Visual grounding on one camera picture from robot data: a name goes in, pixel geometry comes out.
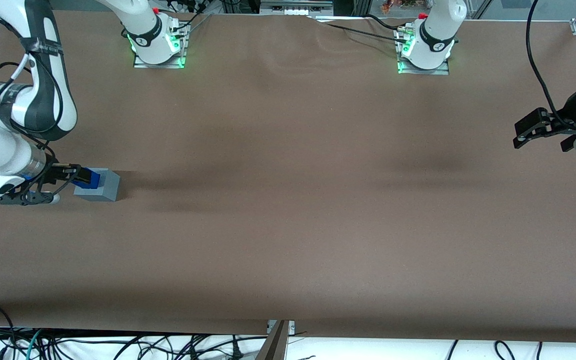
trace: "blue block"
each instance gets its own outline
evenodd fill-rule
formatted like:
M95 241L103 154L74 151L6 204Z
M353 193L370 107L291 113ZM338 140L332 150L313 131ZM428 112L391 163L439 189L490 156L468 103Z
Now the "blue block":
M90 171L99 174L99 186L96 189L84 189L75 187L75 196L87 201L117 201L119 191L119 175L109 168L89 168Z

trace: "wires on floor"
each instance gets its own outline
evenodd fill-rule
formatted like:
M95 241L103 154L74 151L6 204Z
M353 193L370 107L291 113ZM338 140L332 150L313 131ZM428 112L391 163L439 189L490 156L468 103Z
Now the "wires on floor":
M530 32L531 32L531 25L533 23L533 15L535 14L535 9L537 8L537 4L539 0L534 0L532 2L532 6L530 7L530 12L528 12L528 19L526 21L526 53L528 54L528 61L530 62L530 67L534 75L537 77L539 84L541 85L541 89L543 90L544 96L546 96L546 100L548 101L548 106L550 107L550 111L552 112L555 119L557 119L563 126L566 126L568 129L575 129L576 125L568 123L564 121L560 114L557 112L557 108L553 102L553 98L551 98L551 93L548 91L548 87L546 86L546 82L542 77L541 73L537 69L537 64L535 64L535 59L533 58L533 49L530 44Z
M448 356L446 357L446 360L451 360L453 358L453 353L455 352L455 347L457 347L458 342L459 342L459 339L452 342L452 345L450 346L450 351L448 351Z
M515 354L512 352L512 350L510 350L510 346L508 346L508 344L506 344L505 342L503 342L501 340L497 340L494 342L494 353L496 354L496 356L500 360L509 360L508 358L503 357L501 355L501 353L499 353L499 346L500 345L505 347L505 350L508 351L508 354L510 355L510 359L515 360Z
M404 40L404 39L394 38L391 36L384 36L384 35L379 35L379 34L373 34L372 32L366 32L366 31L362 31L362 30L352 29L350 27L335 25L334 23L326 23L326 25L328 25L329 27L337 28L337 29L348 30L348 32L354 32L357 34L363 34L363 35L368 35L368 36L375 37L375 38L394 41L395 43L406 43L406 40Z
M12 358L16 358L16 346L17 346L17 340L15 338L15 326L12 323L12 319L10 319L10 316L8 315L8 313L6 311L4 311L4 309L0 308L0 314L2 314L5 318L6 318L6 322L10 328L10 343L12 344L12 349L13 349L13 353L12 353Z

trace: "brown table surface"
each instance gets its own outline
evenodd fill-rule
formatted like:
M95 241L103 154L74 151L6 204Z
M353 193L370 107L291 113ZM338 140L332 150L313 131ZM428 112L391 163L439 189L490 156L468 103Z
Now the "brown table surface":
M450 75L423 76L303 16L212 16L183 70L132 68L112 13L56 18L78 125L53 149L117 171L121 200L0 206L17 325L576 341L576 152L512 146L546 105L525 23L464 23ZM562 106L576 36L532 43ZM0 27L0 62L21 55Z

